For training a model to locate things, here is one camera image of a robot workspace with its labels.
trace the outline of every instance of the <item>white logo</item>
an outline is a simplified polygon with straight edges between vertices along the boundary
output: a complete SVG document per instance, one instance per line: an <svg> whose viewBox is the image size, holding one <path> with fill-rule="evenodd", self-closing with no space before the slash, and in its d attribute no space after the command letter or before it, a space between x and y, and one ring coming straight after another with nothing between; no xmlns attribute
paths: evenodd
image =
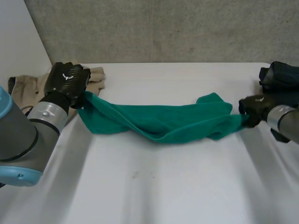
<svg viewBox="0 0 299 224"><path fill-rule="evenodd" d="M71 77L65 76L65 74L64 74L64 73L62 73L62 76L65 78L65 80L68 80L68 79L74 78L74 76L71 76Z"/></svg>
<svg viewBox="0 0 299 224"><path fill-rule="evenodd" d="M262 101L263 101L263 99L264 99L264 97L263 97L263 98L261 98L261 99L255 99L255 101L256 101L256 102L262 102Z"/></svg>

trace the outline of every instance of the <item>gray concrete wall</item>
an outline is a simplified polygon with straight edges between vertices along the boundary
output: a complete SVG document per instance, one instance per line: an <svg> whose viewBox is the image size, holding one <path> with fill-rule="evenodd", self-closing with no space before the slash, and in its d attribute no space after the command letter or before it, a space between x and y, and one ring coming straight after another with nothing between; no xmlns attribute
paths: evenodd
<svg viewBox="0 0 299 224"><path fill-rule="evenodd" d="M25 0L52 62L299 65L298 0Z"/></svg>

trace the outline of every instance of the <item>crumpled fabric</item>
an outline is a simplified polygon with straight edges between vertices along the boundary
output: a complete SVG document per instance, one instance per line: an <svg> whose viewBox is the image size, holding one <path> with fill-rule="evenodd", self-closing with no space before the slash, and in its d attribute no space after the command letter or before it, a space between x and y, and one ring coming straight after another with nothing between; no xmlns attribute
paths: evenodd
<svg viewBox="0 0 299 224"><path fill-rule="evenodd" d="M115 105L91 92L78 113L93 134L133 130L159 143L187 143L205 137L218 140L241 129L247 115L231 115L232 105L216 93L200 97L195 104Z"/></svg>

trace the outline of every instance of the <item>beige cloth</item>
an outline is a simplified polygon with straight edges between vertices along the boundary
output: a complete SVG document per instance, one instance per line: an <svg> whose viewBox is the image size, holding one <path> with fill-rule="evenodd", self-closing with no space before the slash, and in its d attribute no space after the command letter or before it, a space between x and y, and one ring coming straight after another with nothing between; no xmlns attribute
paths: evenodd
<svg viewBox="0 0 299 224"><path fill-rule="evenodd" d="M102 67L90 69L91 76L86 91L95 95L105 87L105 73ZM13 101L26 113L44 97L44 87L49 73L40 77L18 76L15 77L15 85L11 93ZM69 121L76 115L75 109L69 109Z"/></svg>

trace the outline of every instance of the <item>white wall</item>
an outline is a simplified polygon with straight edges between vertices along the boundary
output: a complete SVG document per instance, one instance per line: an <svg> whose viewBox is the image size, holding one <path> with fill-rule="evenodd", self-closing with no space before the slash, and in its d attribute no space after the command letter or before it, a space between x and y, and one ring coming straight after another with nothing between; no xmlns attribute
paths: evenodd
<svg viewBox="0 0 299 224"><path fill-rule="evenodd" d="M0 85L12 76L39 76L49 57L23 0L0 0Z"/></svg>

